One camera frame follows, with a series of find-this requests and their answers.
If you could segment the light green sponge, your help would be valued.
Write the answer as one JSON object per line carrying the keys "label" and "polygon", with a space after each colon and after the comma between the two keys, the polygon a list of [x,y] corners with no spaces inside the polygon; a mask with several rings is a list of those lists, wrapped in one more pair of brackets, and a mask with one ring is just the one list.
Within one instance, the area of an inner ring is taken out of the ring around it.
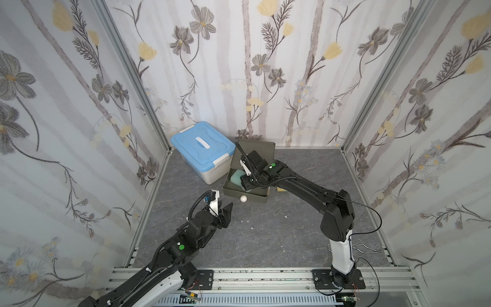
{"label": "light green sponge", "polygon": [[243,170],[235,170],[232,176],[230,177],[230,182],[237,187],[244,189],[242,186],[242,181],[241,177],[244,176],[246,173]]}

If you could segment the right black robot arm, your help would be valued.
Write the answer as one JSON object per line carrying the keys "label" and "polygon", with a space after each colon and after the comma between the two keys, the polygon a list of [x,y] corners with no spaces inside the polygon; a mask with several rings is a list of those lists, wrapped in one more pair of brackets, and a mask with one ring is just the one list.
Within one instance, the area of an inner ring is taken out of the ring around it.
{"label": "right black robot arm", "polygon": [[241,186],[254,188],[277,187],[294,194],[322,215],[321,232],[331,245],[331,281],[336,288],[347,286],[354,280],[357,264],[353,257],[352,237],[355,212],[354,202],[345,190],[338,192],[305,179],[279,160],[267,162],[257,151],[240,152],[240,165],[245,171]]}

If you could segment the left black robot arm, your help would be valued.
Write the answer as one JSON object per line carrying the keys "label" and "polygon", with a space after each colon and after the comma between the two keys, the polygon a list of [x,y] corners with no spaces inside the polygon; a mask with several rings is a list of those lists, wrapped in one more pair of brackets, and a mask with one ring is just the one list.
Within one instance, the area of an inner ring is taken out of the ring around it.
{"label": "left black robot arm", "polygon": [[232,210],[233,203],[218,202],[217,211],[206,206],[164,241],[136,274],[98,299],[88,296],[79,306],[152,306],[166,294],[192,286],[198,279],[192,259],[216,230],[229,226]]}

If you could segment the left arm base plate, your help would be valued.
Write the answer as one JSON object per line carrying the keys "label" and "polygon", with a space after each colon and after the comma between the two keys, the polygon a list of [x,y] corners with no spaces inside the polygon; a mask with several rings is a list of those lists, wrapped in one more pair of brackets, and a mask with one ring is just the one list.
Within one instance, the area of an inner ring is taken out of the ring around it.
{"label": "left arm base plate", "polygon": [[194,278],[191,279],[189,285],[186,285],[186,291],[208,291],[212,290],[214,283],[214,270],[197,270]]}

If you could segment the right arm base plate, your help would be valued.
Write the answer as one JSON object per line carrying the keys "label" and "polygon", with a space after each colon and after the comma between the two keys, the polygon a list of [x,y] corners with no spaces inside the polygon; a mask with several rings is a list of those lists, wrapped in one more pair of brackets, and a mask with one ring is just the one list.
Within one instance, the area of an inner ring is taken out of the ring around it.
{"label": "right arm base plate", "polygon": [[353,269],[348,275],[331,269],[314,269],[311,273],[317,290],[364,290],[366,288],[364,278],[358,269]]}

